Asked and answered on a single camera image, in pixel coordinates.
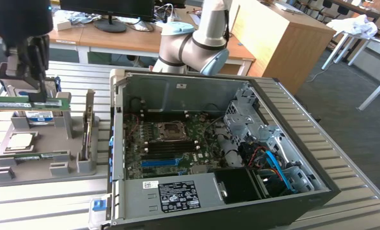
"metal rail table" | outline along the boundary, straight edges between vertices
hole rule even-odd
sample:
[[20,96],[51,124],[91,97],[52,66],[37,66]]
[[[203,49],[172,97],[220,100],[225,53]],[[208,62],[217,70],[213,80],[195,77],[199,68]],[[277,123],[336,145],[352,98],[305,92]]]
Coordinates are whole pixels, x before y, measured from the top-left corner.
[[[33,229],[36,226],[47,230],[87,229],[89,201],[107,192],[111,131],[108,82],[113,68],[51,62],[48,76],[60,76],[63,91],[72,93],[72,115],[81,115],[84,111],[87,89],[96,90],[95,111],[101,119],[97,173],[56,183],[0,187],[1,230]],[[284,87],[272,79],[259,78],[256,81],[343,190],[325,206],[307,212],[296,222],[277,230],[380,230],[380,191]],[[11,116],[12,112],[0,112],[0,142],[11,125]]]

